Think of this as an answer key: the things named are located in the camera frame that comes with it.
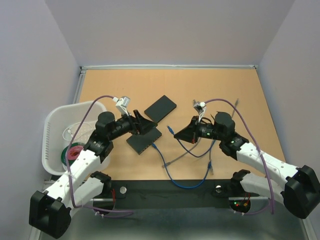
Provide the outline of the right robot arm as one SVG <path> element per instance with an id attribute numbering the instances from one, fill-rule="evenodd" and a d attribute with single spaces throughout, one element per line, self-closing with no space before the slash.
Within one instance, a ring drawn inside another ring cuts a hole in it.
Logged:
<path id="1" fill-rule="evenodd" d="M 225 155 L 265 174 L 259 177 L 248 170 L 235 173 L 230 182 L 235 195 L 247 192 L 267 197 L 283 204 L 300 219 L 306 219 L 320 203 L 320 181 L 311 167 L 297 167 L 260 150 L 235 131 L 235 122 L 226 112 L 218 112 L 214 122 L 202 122 L 193 116 L 189 125 L 175 133 L 174 138 L 191 144 L 199 138 L 219 141 Z"/>

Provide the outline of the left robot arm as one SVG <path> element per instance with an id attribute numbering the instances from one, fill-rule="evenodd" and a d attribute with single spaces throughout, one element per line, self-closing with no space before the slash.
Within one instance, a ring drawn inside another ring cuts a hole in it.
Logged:
<path id="1" fill-rule="evenodd" d="M 144 118 L 138 110 L 134 115 L 115 119 L 112 112 L 98 115 L 95 130 L 66 172 L 44 191 L 36 191 L 30 199 L 29 224 L 58 239 L 70 226 L 78 209 L 87 207 L 95 196 L 111 193 L 111 178 L 98 171 L 112 151 L 113 140 L 127 133 L 145 135 L 157 123 Z"/>

